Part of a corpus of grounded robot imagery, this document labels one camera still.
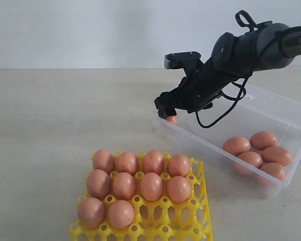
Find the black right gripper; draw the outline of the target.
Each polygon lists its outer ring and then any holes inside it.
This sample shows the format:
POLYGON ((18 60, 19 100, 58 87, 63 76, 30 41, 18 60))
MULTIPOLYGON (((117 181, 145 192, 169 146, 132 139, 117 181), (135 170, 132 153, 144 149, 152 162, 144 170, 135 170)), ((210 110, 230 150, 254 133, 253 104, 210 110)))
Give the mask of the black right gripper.
POLYGON ((188 113, 210 109, 213 99, 223 88, 223 73, 215 69, 202 68, 185 76, 178 87, 163 92, 155 99, 160 118, 176 116, 176 109, 188 113))

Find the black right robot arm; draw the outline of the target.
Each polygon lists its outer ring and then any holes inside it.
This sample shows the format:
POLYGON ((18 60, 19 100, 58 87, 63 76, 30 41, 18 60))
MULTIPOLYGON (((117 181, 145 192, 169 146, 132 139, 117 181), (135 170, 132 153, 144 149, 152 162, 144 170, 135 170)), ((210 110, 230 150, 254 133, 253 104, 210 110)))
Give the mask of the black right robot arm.
POLYGON ((210 58, 203 63, 198 52, 167 54, 166 69, 183 69, 185 77, 171 91, 155 99, 159 117, 208 109, 223 95, 223 88, 253 72, 281 69, 301 55, 301 26, 265 22, 241 36, 224 33, 215 43, 210 58))

